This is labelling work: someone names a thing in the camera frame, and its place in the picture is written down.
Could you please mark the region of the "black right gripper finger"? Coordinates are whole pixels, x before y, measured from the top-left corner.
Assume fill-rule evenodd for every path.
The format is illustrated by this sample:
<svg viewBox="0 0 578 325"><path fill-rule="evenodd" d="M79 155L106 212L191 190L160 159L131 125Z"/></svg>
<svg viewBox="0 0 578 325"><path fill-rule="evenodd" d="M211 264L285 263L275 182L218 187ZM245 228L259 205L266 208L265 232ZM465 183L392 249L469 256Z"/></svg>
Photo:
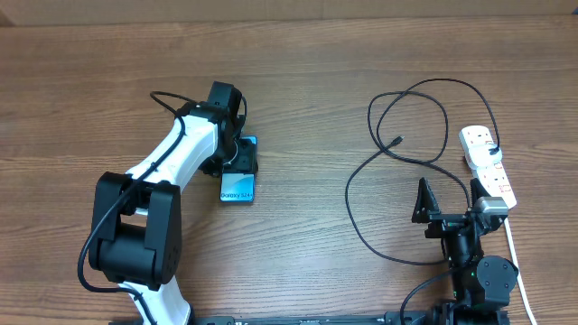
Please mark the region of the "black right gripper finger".
<svg viewBox="0 0 578 325"><path fill-rule="evenodd" d="M470 181L471 186L471 208L470 211L483 211L491 203L491 196L478 178Z"/></svg>
<svg viewBox="0 0 578 325"><path fill-rule="evenodd" d="M418 183L416 203L412 215L413 223L429 223L432 216L441 214L438 202L426 178Z"/></svg>

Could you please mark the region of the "Samsung Galaxy smartphone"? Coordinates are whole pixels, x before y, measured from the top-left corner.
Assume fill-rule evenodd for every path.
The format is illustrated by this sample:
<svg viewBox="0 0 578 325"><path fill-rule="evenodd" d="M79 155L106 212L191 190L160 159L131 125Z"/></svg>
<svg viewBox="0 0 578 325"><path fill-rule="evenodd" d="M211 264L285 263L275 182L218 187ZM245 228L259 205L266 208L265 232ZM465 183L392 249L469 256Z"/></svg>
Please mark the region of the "Samsung Galaxy smartphone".
<svg viewBox="0 0 578 325"><path fill-rule="evenodd" d="M252 203L255 197L256 174L227 173L221 176L222 202Z"/></svg>

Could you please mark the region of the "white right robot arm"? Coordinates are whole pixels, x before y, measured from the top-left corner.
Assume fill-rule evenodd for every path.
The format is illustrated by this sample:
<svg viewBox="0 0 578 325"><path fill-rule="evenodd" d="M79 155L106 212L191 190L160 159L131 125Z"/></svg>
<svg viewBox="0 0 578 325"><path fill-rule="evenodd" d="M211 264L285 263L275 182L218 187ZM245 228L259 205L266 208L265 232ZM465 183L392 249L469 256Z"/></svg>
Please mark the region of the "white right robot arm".
<svg viewBox="0 0 578 325"><path fill-rule="evenodd" d="M484 255L480 239L498 230L508 218L508 205L493 197L478 179L471 180L473 206L462 214L444 214L427 179L419 181L414 223L426 224L424 236L439 238L448 261L448 270L421 283L412 297L431 283L445 277L452 280L453 298L436 303L429 311L405 315L403 302L399 319L412 324L508 324L510 293L517 284L519 270L510 260Z"/></svg>

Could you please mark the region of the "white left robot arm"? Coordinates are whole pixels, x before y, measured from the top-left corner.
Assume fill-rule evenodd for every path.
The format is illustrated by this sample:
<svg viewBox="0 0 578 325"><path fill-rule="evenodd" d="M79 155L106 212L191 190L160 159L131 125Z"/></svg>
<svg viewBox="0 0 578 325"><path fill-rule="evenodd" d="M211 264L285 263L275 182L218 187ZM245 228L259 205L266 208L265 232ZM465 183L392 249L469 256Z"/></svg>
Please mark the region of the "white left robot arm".
<svg viewBox="0 0 578 325"><path fill-rule="evenodd" d="M257 139L244 135L247 101L214 82L205 101L188 97L169 134L139 164L96 184L91 231L77 276L90 292L127 293L138 324L192 324L176 271L182 256L182 192L197 171L220 179L225 203L255 197Z"/></svg>

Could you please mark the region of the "white charger plug adapter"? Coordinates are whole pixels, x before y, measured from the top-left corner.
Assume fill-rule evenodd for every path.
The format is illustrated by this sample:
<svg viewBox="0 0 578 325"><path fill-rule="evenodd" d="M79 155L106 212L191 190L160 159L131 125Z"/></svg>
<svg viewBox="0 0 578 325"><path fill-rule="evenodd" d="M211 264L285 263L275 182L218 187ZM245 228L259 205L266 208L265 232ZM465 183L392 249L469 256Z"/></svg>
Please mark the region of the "white charger plug adapter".
<svg viewBox="0 0 578 325"><path fill-rule="evenodd" d="M495 144L475 144L465 148L465 159L468 166L473 170L488 168L500 163L503 157L502 151Z"/></svg>

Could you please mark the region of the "white power strip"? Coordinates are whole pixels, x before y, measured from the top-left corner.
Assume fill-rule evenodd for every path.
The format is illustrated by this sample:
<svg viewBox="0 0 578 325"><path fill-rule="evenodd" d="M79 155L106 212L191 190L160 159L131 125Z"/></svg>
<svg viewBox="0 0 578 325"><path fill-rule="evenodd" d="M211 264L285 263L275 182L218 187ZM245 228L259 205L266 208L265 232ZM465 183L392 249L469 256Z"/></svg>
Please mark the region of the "white power strip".
<svg viewBox="0 0 578 325"><path fill-rule="evenodd" d="M495 144L490 130L483 125L471 125L464 127L459 133L459 139L463 151L467 146L475 144ZM509 209L517 205L517 199L509 182L502 160L488 168L472 170L475 178L478 178L488 194L492 197L501 197Z"/></svg>

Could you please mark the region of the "cardboard back panel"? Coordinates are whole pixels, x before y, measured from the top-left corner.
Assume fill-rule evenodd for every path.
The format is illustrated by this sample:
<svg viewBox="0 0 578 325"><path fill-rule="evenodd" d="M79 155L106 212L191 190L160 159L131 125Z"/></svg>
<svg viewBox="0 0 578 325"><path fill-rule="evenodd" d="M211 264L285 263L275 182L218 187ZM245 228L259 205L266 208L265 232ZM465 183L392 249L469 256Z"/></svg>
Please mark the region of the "cardboard back panel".
<svg viewBox="0 0 578 325"><path fill-rule="evenodd" d="M3 26L563 15L577 0L1 0Z"/></svg>

